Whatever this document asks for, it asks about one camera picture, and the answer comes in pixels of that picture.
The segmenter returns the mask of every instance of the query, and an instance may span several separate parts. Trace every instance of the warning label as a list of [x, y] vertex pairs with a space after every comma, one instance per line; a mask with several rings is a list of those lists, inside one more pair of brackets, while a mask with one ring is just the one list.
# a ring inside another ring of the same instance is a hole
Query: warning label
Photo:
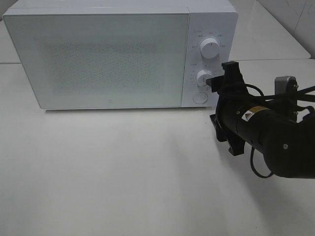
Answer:
[[254, 112], [246, 111], [244, 115], [242, 116], [242, 119], [245, 121], [249, 121], [253, 115], [254, 115]]
[[243, 114], [242, 119], [245, 121], [249, 121], [257, 112], [263, 110], [269, 110], [269, 108], [263, 106], [252, 107]]

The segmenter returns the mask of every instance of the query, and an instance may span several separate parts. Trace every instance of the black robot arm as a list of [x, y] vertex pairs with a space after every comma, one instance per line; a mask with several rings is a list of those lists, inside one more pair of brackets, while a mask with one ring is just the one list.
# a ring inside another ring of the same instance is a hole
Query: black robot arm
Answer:
[[[244, 153], [245, 142], [260, 151], [272, 174], [290, 178], [315, 178], [315, 111], [312, 106], [300, 107], [298, 100], [315, 101], [306, 94], [315, 87], [297, 91], [292, 76], [275, 80], [275, 95], [264, 96], [255, 86], [244, 83], [237, 62], [222, 64], [225, 74], [207, 80], [212, 92], [219, 94], [216, 114], [211, 121], [217, 139], [227, 141], [232, 155]], [[248, 87], [260, 96], [249, 94]], [[297, 121], [297, 112], [304, 109], [309, 114]]]

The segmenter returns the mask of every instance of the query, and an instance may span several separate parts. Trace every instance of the white microwave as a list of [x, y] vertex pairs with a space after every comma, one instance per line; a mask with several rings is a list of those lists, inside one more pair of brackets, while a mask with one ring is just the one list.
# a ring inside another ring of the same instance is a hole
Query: white microwave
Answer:
[[3, 15], [43, 109], [215, 106], [228, 0], [19, 0]]

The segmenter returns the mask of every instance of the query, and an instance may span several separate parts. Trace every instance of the white countertop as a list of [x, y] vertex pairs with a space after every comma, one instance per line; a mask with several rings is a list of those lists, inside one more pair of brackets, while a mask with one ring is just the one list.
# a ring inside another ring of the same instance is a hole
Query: white countertop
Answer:
[[[315, 60], [240, 68], [266, 94], [276, 76], [314, 85]], [[212, 112], [45, 112], [22, 66], [0, 65], [0, 235], [313, 236], [315, 181], [256, 177]]]
[[[308, 59], [310, 54], [255, 0], [231, 0], [239, 13], [230, 60]], [[19, 63], [3, 21], [0, 64]]]

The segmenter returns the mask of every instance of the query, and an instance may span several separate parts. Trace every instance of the power knob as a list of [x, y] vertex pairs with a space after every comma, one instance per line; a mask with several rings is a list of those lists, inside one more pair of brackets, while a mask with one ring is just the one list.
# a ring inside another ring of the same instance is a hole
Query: power knob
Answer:
[[200, 44], [200, 51], [204, 58], [214, 58], [220, 52], [219, 40], [214, 37], [204, 39]]
[[200, 70], [196, 75], [197, 85], [199, 87], [206, 86], [206, 80], [213, 78], [210, 70]]

